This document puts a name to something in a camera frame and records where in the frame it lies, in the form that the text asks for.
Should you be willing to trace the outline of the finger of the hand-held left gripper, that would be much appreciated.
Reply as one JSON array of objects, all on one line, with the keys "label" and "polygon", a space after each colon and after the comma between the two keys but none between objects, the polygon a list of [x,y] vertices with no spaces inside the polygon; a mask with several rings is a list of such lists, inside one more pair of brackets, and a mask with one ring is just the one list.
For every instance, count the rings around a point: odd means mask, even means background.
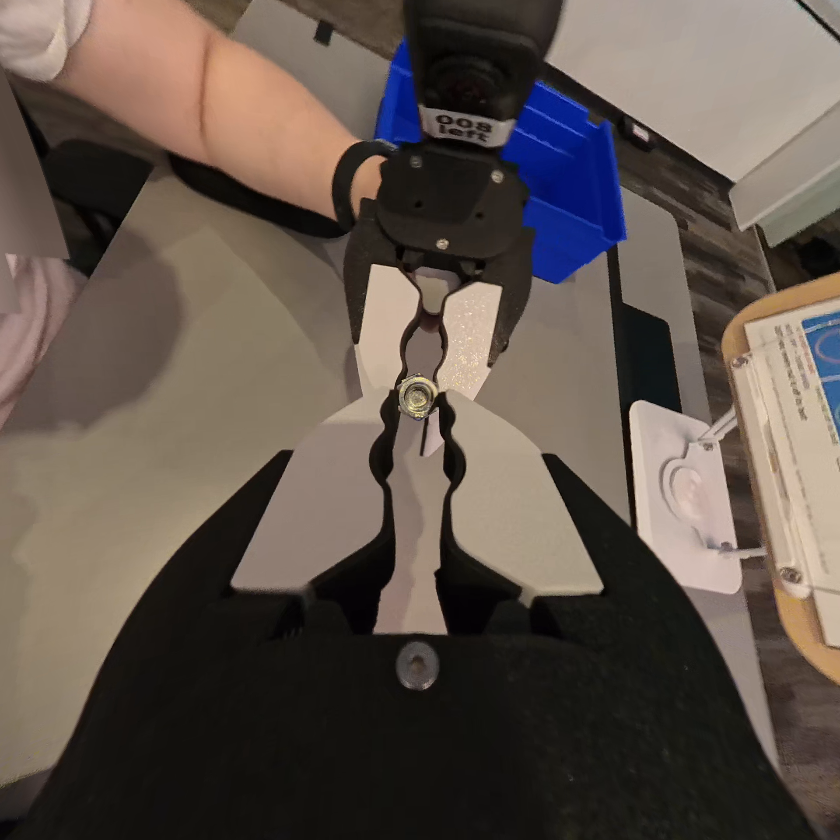
[{"label": "finger of the hand-held left gripper", "polygon": [[362,396],[391,391],[406,377],[406,345],[417,328],[422,294],[394,266],[373,265],[354,355]]},{"label": "finger of the hand-held left gripper", "polygon": [[439,394],[456,392],[474,400],[490,374],[490,351],[501,288],[472,281],[452,290],[431,316],[442,355],[434,373]]}]

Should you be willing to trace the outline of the wooden board document stand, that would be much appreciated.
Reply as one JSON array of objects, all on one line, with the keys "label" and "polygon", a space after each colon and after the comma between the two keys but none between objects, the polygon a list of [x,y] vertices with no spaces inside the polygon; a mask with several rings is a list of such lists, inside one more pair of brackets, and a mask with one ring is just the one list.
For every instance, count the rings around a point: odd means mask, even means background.
[{"label": "wooden board document stand", "polygon": [[[672,576],[690,589],[734,594],[742,584],[742,562],[764,560],[773,581],[782,627],[816,670],[839,683],[839,645],[823,642],[811,597],[789,589],[793,572],[782,568],[792,538],[782,518],[784,489],[763,402],[754,384],[747,323],[838,298],[838,273],[769,295],[746,307],[727,327],[721,343],[728,368],[732,407],[707,424],[683,413],[636,402],[629,410],[637,533]],[[762,542],[740,549],[723,467],[721,441],[738,429],[749,462],[752,497]]]}]

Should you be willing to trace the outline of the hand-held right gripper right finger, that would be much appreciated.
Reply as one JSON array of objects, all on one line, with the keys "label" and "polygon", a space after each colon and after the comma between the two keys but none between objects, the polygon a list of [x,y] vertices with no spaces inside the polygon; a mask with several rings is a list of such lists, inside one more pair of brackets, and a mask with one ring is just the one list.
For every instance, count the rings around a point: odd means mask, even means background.
[{"label": "hand-held right gripper right finger", "polygon": [[447,631],[483,634],[498,607],[600,595],[604,584],[542,451],[456,391],[438,400],[448,489],[436,592]]}]

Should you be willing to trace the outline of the blue plastic bin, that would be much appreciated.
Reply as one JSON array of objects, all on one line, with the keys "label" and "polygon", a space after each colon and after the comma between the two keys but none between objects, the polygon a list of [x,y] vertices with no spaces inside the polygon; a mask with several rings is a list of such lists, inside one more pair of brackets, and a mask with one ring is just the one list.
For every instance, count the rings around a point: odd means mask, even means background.
[{"label": "blue plastic bin", "polygon": [[[392,60],[376,140],[419,141],[412,72],[404,38]],[[524,223],[535,230],[532,276],[562,282],[626,237],[609,127],[537,81],[501,151],[529,190]]]}]

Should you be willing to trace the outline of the person's left forearm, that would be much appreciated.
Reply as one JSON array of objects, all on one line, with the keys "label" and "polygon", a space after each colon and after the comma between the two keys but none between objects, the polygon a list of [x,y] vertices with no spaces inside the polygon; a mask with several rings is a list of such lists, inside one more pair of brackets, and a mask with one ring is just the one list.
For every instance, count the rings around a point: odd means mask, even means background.
[{"label": "person's left forearm", "polygon": [[170,152],[336,218],[334,173],[357,137],[184,2],[93,2],[55,85]]}]

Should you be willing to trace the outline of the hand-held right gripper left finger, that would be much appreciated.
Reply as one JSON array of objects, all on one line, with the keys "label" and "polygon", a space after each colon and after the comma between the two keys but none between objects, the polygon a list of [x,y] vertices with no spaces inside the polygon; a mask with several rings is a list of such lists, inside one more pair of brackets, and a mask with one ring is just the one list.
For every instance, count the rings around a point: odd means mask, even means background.
[{"label": "hand-held right gripper left finger", "polygon": [[371,634],[396,567],[396,431],[385,387],[316,426],[292,452],[232,587],[334,602],[354,633]]}]

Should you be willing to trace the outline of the printed instruction poster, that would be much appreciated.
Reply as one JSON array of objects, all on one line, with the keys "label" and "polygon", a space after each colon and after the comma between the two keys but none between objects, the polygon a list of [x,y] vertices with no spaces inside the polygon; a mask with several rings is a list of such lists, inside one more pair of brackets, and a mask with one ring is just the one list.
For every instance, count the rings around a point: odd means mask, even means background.
[{"label": "printed instruction poster", "polygon": [[747,323],[753,382],[784,489],[792,593],[814,601],[823,642],[839,645],[838,298]]}]

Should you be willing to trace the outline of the large steel bolt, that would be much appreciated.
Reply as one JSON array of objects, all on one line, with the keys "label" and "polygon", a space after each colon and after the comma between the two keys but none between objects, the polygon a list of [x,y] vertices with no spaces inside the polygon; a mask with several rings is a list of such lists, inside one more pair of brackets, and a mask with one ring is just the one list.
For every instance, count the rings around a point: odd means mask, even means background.
[{"label": "large steel bolt", "polygon": [[396,387],[397,407],[405,417],[422,422],[436,410],[438,387],[434,380],[421,374],[404,377]]}]

